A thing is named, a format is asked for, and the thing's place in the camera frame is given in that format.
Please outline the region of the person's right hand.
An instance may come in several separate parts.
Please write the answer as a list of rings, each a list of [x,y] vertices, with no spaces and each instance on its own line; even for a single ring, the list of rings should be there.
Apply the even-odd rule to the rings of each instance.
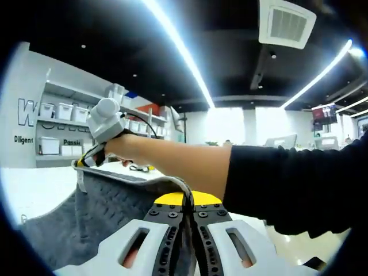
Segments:
[[[105,154],[115,155],[121,160],[124,167],[131,163],[139,166],[152,165],[160,168],[160,157],[158,156],[157,139],[140,137],[133,134],[123,134],[122,136],[109,140],[105,145]]]

